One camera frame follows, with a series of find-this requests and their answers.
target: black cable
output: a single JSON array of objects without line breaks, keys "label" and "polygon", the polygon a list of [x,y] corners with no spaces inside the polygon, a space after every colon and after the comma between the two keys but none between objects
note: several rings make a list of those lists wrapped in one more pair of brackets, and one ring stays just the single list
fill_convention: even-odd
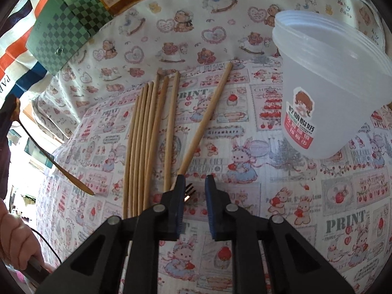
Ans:
[{"label": "black cable", "polygon": [[30,227],[30,229],[34,232],[37,233],[44,241],[45,243],[48,245],[48,247],[52,250],[52,252],[54,253],[54,255],[56,256],[56,258],[59,260],[60,264],[62,264],[59,256],[57,255],[57,253],[54,251],[54,249],[50,246],[50,244],[48,243],[48,241],[45,240],[45,238],[40,234],[40,232],[34,230],[33,228]]}]

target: striped fabric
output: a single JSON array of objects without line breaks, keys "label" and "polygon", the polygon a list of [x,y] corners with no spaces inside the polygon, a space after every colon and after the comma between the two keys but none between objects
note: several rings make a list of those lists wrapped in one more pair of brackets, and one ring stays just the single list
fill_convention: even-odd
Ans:
[{"label": "striped fabric", "polygon": [[21,97],[28,89],[50,82],[51,75],[26,48],[31,29],[46,1],[19,0],[0,29],[0,106],[8,93]]}]

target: tablecloth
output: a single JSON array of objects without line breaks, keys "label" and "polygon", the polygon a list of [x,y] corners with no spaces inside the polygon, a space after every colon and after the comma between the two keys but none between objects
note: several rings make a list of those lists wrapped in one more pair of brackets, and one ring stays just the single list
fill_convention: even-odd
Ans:
[{"label": "tablecloth", "polygon": [[[183,71],[178,92],[172,178],[205,112],[224,63]],[[281,131],[282,60],[238,60],[196,150],[187,182],[197,192],[184,208],[183,234],[160,242],[159,293],[232,291],[229,242],[214,242],[207,223],[204,179],[233,203],[268,218],[281,214],[334,266],[357,293],[379,274],[392,249],[392,111],[382,107],[334,156],[309,159]],[[142,85],[89,108],[70,140],[54,154],[57,162],[96,195],[72,186],[59,171],[37,198],[37,229],[67,257],[112,215],[121,215],[129,122]],[[167,98],[170,98],[172,82]],[[169,100],[159,131],[151,204],[163,187]],[[42,243],[45,259],[58,265]]]},{"label": "tablecloth", "polygon": [[37,120],[70,137],[90,106],[157,70],[278,54],[274,17],[289,9],[331,16],[385,48],[380,20],[363,0],[144,0],[103,27],[33,100]]}]

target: checkered pattern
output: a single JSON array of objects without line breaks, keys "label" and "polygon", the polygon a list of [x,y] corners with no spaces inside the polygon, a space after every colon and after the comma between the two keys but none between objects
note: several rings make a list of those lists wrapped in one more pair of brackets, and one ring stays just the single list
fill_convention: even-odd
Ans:
[{"label": "checkered pattern", "polygon": [[102,7],[100,0],[72,0],[69,9],[91,34],[95,35],[113,17]]},{"label": "checkered pattern", "polygon": [[53,75],[89,40],[90,34],[65,3],[43,30],[33,55]]}]

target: metal screw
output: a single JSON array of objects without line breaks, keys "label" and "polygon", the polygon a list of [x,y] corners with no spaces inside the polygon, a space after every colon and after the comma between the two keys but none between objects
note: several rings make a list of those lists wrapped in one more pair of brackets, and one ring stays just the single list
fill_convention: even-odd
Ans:
[{"label": "metal screw", "polygon": [[234,203],[229,203],[226,206],[226,210],[229,212],[236,212],[238,210],[238,205],[235,205]]},{"label": "metal screw", "polygon": [[283,219],[283,217],[282,217],[280,214],[275,214],[275,215],[272,217],[272,222],[273,222],[273,223],[281,224],[281,223],[283,223],[283,221],[284,221],[284,219]]},{"label": "metal screw", "polygon": [[109,223],[109,225],[116,225],[120,223],[120,218],[116,217],[116,216],[111,216],[109,219],[107,219],[107,223]]},{"label": "metal screw", "polygon": [[159,203],[159,204],[157,204],[157,205],[154,205],[154,206],[152,207],[152,209],[153,209],[155,212],[163,212],[163,211],[165,211],[166,207],[165,207],[163,204]]}]

